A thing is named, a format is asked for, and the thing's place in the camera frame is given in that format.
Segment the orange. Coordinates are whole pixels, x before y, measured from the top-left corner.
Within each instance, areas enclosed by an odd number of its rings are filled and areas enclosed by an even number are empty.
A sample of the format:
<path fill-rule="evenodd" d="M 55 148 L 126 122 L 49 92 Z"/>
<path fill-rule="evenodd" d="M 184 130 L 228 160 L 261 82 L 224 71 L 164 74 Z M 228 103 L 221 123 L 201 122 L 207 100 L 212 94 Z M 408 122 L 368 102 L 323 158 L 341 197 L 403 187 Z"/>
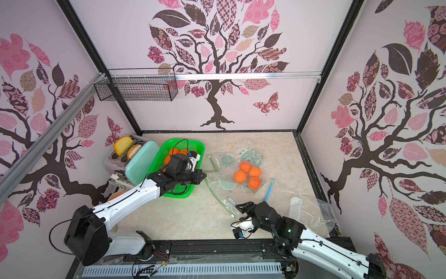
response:
<path fill-rule="evenodd" d="M 164 159 L 164 165 L 168 165 L 170 160 L 171 160 L 171 156 L 170 155 L 166 156 Z"/>
<path fill-rule="evenodd" d="M 186 156 L 188 156 L 188 150 L 187 149 L 182 149 L 181 151 L 180 151 L 180 153 L 181 154 L 183 154 L 183 155 L 186 155 Z"/>
<path fill-rule="evenodd" d="M 169 151 L 169 155 L 170 155 L 170 156 L 172 156 L 172 155 L 176 155 L 176 154 L 178 154 L 178 153 L 180 153 L 180 150 L 179 150 L 178 148 L 172 148 L 172 149 L 170 149 L 170 151 Z"/>

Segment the green zip bag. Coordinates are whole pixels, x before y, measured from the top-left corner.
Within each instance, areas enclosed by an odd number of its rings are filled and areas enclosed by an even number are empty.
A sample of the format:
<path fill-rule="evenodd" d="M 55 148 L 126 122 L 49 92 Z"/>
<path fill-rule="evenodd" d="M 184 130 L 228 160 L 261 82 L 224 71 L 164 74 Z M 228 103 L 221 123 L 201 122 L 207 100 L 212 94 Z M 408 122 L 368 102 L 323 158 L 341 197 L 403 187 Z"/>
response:
<path fill-rule="evenodd" d="M 205 182 L 216 201 L 233 218 L 238 219 L 239 211 L 236 209 L 236 189 L 241 184 L 233 180 L 236 171 L 236 159 L 231 153 L 217 152 L 208 155 L 213 171 L 207 175 Z"/>
<path fill-rule="evenodd" d="M 266 193 L 275 185 L 276 180 L 269 177 L 264 170 L 263 154 L 251 141 L 242 141 L 236 145 L 228 157 L 228 178 L 243 193 Z"/>

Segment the blue zip clear bag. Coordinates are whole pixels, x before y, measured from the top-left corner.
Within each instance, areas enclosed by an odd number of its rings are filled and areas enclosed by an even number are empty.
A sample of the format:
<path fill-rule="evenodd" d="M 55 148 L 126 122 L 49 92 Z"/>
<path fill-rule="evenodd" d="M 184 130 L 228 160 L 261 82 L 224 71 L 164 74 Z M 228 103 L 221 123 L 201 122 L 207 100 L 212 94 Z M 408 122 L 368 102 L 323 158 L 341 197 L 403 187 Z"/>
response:
<path fill-rule="evenodd" d="M 312 195 L 305 195 L 275 179 L 263 186 L 264 200 L 281 216 L 304 224 L 322 237 L 329 237 L 336 219 L 328 202 Z"/>

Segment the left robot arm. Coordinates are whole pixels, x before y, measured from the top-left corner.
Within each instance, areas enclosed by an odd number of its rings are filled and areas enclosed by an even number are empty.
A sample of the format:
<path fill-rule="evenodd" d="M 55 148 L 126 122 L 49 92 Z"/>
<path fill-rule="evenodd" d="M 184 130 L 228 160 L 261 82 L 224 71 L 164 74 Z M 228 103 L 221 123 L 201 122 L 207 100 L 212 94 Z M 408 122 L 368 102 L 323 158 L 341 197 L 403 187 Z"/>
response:
<path fill-rule="evenodd" d="M 143 182 L 117 198 L 94 208 L 82 206 L 68 220 L 64 243 L 83 266 L 108 256 L 149 260 L 153 240 L 143 231 L 117 234 L 112 230 L 121 220 L 150 201 L 172 191 L 177 185 L 199 185 L 206 177 L 198 167 L 201 155 L 195 151 L 175 154 L 167 165 L 148 174 Z"/>

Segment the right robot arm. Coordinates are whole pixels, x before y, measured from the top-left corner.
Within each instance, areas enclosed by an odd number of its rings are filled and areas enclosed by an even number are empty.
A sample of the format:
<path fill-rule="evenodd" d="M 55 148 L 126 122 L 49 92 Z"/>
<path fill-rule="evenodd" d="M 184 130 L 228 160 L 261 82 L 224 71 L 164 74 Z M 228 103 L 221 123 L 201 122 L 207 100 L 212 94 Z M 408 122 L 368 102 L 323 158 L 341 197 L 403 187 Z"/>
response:
<path fill-rule="evenodd" d="M 275 241 L 275 252 L 282 258 L 306 260 L 340 279 L 385 279 L 382 260 L 374 255 L 349 251 L 325 239 L 304 224 L 279 215 L 268 203 L 246 202 L 236 205 L 245 214 L 232 231 L 236 239 L 248 238 L 258 229 L 269 232 Z"/>

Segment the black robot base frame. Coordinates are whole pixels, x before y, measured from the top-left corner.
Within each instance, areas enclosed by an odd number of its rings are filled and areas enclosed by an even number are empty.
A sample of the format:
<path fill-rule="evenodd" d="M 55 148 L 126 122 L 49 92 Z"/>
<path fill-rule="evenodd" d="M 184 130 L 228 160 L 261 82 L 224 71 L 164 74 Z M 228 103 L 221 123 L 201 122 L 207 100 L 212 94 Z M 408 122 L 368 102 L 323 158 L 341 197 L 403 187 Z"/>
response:
<path fill-rule="evenodd" d="M 147 277 L 146 279 L 339 279 L 338 276 L 303 259 L 282 258 L 274 250 L 272 239 L 248 240 L 158 240 L 154 242 L 154 254 L 146 261 L 132 260 L 127 256 L 108 256 L 91 266 L 149 265 L 149 264 L 203 264 L 203 263 L 267 263 L 281 264 L 282 275 L 238 275 L 192 277 Z M 75 260 L 65 276 L 81 279 L 84 270 Z"/>

